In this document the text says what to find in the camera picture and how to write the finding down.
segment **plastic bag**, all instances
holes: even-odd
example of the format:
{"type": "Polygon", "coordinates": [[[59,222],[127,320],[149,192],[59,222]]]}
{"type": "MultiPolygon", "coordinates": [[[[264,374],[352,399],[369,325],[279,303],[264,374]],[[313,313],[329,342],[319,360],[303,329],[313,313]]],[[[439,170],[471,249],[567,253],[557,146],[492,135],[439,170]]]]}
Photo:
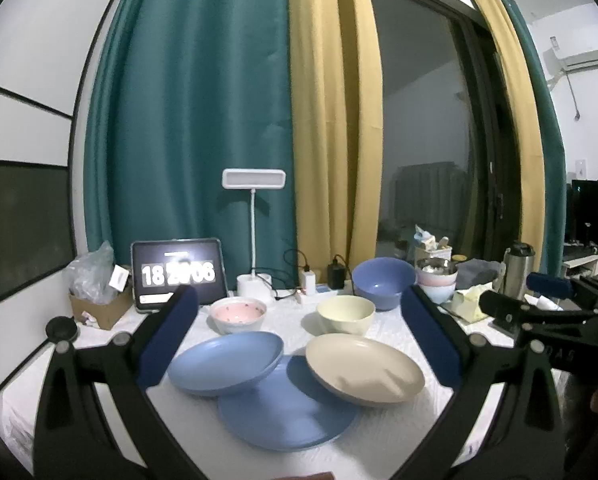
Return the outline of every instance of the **plastic bag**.
{"type": "Polygon", "coordinates": [[[432,235],[428,231],[424,231],[418,225],[415,225],[415,244],[418,245],[421,242],[425,242],[426,240],[432,238],[432,235]]]}
{"type": "Polygon", "coordinates": [[[65,272],[74,296],[101,305],[114,300],[118,292],[108,285],[113,262],[114,250],[107,240],[93,253],[72,260],[65,272]]]}

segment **beige plate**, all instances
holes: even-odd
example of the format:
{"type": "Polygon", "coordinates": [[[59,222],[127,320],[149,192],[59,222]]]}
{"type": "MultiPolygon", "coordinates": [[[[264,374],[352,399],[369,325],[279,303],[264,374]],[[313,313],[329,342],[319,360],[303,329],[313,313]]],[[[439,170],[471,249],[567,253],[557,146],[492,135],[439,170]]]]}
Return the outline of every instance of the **beige plate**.
{"type": "Polygon", "coordinates": [[[305,349],[308,366],[327,389],[363,406],[413,399],[426,384],[418,365],[396,348],[349,334],[326,334],[305,349]]]}

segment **blue plate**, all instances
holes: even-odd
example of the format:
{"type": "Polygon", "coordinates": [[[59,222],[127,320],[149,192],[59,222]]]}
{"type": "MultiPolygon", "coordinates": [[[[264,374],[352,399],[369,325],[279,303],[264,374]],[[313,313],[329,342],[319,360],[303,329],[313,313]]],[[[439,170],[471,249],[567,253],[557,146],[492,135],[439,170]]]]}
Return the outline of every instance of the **blue plate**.
{"type": "Polygon", "coordinates": [[[300,451],[334,440],[359,407],[339,399],[312,376],[304,356],[284,356],[252,389],[219,397],[228,430],[272,451],[300,451]]]}
{"type": "Polygon", "coordinates": [[[189,394],[234,394],[267,377],[284,353],[270,332],[241,332],[205,341],[176,357],[168,368],[175,386],[189,394]]]}

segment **desk lamp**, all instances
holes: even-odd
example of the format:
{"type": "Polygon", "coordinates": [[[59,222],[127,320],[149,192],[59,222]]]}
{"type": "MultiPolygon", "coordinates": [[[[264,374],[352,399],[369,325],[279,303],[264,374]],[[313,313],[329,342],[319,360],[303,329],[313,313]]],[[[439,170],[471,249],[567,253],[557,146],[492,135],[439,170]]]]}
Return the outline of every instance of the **desk lamp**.
{"type": "Polygon", "coordinates": [[[250,190],[250,245],[252,265],[249,274],[237,276],[237,294],[246,298],[255,298],[266,303],[271,301],[271,283],[265,283],[269,276],[256,273],[256,234],[255,234],[255,194],[257,189],[283,189],[285,171],[283,170],[242,170],[227,168],[223,170],[221,185],[225,189],[250,190]]]}

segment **small box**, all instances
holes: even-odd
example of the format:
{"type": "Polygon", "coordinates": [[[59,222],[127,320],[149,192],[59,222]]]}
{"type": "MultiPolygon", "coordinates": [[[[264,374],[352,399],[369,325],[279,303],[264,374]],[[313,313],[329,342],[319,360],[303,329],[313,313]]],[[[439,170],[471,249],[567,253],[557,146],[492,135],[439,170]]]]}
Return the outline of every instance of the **small box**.
{"type": "Polygon", "coordinates": [[[103,330],[110,330],[121,319],[121,316],[126,313],[134,301],[131,286],[126,286],[121,294],[118,294],[111,303],[106,305],[91,303],[88,300],[80,300],[72,294],[68,296],[72,305],[74,319],[83,323],[85,320],[81,313],[85,311],[96,319],[99,328],[103,330]]]}

